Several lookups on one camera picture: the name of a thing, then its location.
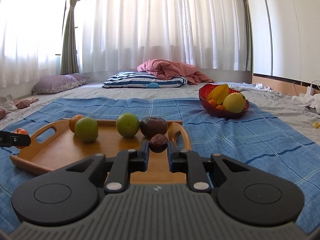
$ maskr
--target blue blanket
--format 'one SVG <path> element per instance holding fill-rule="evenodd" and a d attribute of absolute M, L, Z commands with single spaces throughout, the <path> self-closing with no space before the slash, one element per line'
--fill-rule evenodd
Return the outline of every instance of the blue blanket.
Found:
<path fill-rule="evenodd" d="M 305 206 L 297 224 L 306 233 L 319 225 L 320 146 L 252 103 L 249 112 L 241 119 L 226 120 L 209 116 L 197 98 L 151 101 L 136 98 L 59 99 L 5 130 L 25 128 L 33 134 L 50 122 L 75 114 L 116 119 L 124 112 L 134 113 L 139 119 L 159 116 L 166 120 L 182 120 L 193 150 L 201 156 L 222 153 L 296 183 L 305 195 Z M 17 153 L 15 147 L 0 148 L 0 229 L 6 233 L 19 225 L 11 207 L 12 192 L 33 177 L 13 166 L 9 155 Z"/>

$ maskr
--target dark purple fruit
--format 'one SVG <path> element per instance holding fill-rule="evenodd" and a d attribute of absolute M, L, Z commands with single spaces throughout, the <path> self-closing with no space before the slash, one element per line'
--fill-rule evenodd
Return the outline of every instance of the dark purple fruit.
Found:
<path fill-rule="evenodd" d="M 165 119 L 149 116 L 140 123 L 140 131 L 147 138 L 152 138 L 156 134 L 165 134 L 168 130 L 168 124 Z"/>
<path fill-rule="evenodd" d="M 161 153 L 167 148 L 168 138 L 163 134 L 156 134 L 149 142 L 149 149 L 154 153 Z"/>

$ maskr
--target orange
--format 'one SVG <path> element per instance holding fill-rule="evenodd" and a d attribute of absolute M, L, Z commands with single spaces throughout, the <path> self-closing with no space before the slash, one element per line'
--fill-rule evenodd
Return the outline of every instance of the orange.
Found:
<path fill-rule="evenodd" d="M 75 115 L 74 117 L 72 117 L 72 118 L 70 119 L 70 121 L 69 121 L 69 128 L 70 128 L 70 130 L 71 130 L 73 133 L 75 133 L 76 123 L 77 123 L 80 119 L 82 119 L 82 118 L 84 118 L 84 116 L 78 114 L 78 115 Z"/>
<path fill-rule="evenodd" d="M 209 103 L 213 108 L 215 108 L 215 107 L 217 106 L 217 101 L 214 100 L 214 99 L 209 100 L 208 103 Z"/>
<path fill-rule="evenodd" d="M 223 107 L 223 105 L 218 105 L 218 106 L 216 106 L 216 109 L 218 109 L 218 110 L 224 110 L 224 107 Z"/>
<path fill-rule="evenodd" d="M 18 133 L 18 134 L 28 134 L 28 132 L 26 130 L 24 130 L 23 128 L 18 128 L 17 130 L 15 130 L 13 133 Z M 25 146 L 15 146 L 18 149 L 23 149 L 25 148 Z"/>

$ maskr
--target green fruit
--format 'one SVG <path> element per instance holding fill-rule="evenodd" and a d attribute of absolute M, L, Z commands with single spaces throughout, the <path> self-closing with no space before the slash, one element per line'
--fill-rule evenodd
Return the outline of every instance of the green fruit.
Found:
<path fill-rule="evenodd" d="M 82 142 L 94 142 L 99 136 L 98 123 L 91 117 L 84 117 L 76 122 L 75 134 Z"/>
<path fill-rule="evenodd" d="M 118 133 L 124 138 L 135 136 L 139 131 L 139 126 L 139 119 L 131 113 L 121 114 L 116 120 L 116 128 Z"/>
<path fill-rule="evenodd" d="M 222 106 L 225 110 L 238 114 L 243 111 L 245 106 L 245 97 L 241 93 L 231 93 L 223 101 Z"/>

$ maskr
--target screw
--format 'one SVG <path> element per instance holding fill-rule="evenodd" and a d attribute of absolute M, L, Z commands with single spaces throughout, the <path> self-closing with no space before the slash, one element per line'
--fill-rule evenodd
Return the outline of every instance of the screw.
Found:
<path fill-rule="evenodd" d="M 209 188 L 209 184 L 206 182 L 196 182 L 193 187 L 198 190 L 205 190 Z"/>
<path fill-rule="evenodd" d="M 119 190 L 122 188 L 122 184 L 119 182 L 110 182 L 106 185 L 108 190 Z"/>

